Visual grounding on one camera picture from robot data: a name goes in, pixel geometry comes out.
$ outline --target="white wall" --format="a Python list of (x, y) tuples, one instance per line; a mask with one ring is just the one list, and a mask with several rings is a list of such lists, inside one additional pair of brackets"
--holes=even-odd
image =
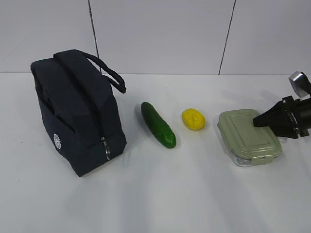
[[(119, 73), (218, 74), (234, 0), (91, 0), (100, 57)], [(310, 0), (236, 0), (221, 74), (311, 73)], [(87, 0), (0, 1), (0, 72), (96, 54)]]
[(0, 1), (0, 72), (74, 48), (96, 51), (87, 0)]
[(237, 0), (221, 74), (311, 73), (311, 0)]
[(234, 0), (92, 0), (99, 53), (121, 73), (217, 74)]

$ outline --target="white tabletop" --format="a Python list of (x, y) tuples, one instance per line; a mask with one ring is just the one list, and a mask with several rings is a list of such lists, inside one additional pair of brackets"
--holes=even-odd
[[(0, 229), (3, 233), (309, 233), (311, 137), (281, 139), (272, 164), (238, 167), (215, 126), (227, 110), (265, 112), (297, 96), (284, 75), (124, 75), (117, 91), (128, 144), (78, 178), (42, 124), (31, 74), (0, 74)], [(177, 136), (161, 146), (141, 121), (150, 102)], [(187, 129), (200, 110), (207, 127)]]

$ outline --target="white logo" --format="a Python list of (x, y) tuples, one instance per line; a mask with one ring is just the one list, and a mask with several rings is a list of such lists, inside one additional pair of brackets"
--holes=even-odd
[(54, 133), (54, 143), (55, 143), (56, 148), (58, 148), (59, 150), (62, 148), (62, 143), (59, 139), (59, 136), (55, 133)]

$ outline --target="zipper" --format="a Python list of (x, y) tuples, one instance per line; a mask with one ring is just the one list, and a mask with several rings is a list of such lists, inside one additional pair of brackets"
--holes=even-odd
[(107, 160), (110, 160), (110, 148), (109, 148), (109, 146), (108, 146), (108, 144), (107, 144), (107, 142), (106, 142), (105, 137), (102, 137), (102, 142), (103, 142), (103, 144), (104, 144), (104, 146), (105, 146), (105, 148), (106, 148)]
[(96, 129), (98, 131), (99, 137), (101, 138), (101, 142), (105, 146), (107, 160), (110, 160), (110, 148), (106, 142), (106, 137), (103, 131), (101, 110), (97, 107), (95, 101), (92, 99), (92, 97), (90, 96), (86, 88), (83, 86), (83, 84), (75, 77), (73, 72), (67, 66), (65, 66), (57, 57), (55, 57), (55, 60), (63, 68), (63, 70), (65, 71), (71, 82), (74, 84), (74, 87), (77, 89), (80, 96), (86, 102), (87, 108), (93, 120), (97, 124)]

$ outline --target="zipper pull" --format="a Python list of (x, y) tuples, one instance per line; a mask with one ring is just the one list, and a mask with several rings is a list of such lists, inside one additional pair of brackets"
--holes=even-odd
[(105, 137), (102, 137), (101, 140), (102, 140), (104, 146), (106, 147), (106, 156), (107, 156), (107, 160), (110, 160), (110, 149), (109, 149), (109, 146), (108, 146), (108, 144), (107, 144), (107, 142), (106, 142)]

